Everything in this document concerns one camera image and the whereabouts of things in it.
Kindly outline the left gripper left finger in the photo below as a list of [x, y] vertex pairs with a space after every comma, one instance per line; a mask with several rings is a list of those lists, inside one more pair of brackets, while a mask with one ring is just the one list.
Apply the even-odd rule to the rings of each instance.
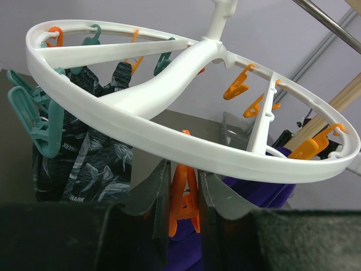
[[2, 270], [162, 270], [171, 164], [116, 202], [1, 205]]

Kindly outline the orange front clip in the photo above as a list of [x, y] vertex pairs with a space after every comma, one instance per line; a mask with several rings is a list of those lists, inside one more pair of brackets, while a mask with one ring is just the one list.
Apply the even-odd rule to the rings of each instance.
[[170, 188], [169, 237], [175, 236], [179, 220], [191, 219], [200, 233], [199, 188], [193, 167], [177, 164]]

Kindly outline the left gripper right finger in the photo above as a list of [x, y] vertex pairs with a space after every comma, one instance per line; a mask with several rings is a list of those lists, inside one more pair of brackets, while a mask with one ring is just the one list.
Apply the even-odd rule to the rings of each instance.
[[204, 270], [359, 270], [360, 212], [259, 208], [199, 171]]

